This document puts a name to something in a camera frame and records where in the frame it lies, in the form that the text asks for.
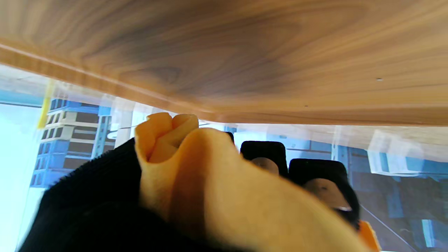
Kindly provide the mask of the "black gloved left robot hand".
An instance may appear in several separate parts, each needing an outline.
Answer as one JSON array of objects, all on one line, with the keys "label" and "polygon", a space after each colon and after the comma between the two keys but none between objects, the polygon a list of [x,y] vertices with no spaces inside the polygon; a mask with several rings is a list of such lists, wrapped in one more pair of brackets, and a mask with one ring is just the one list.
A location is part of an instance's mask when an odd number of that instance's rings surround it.
[{"label": "black gloved left robot hand", "polygon": [[337,213],[245,160],[230,137],[189,133],[151,162],[142,137],[45,191],[21,252],[366,252]]}]

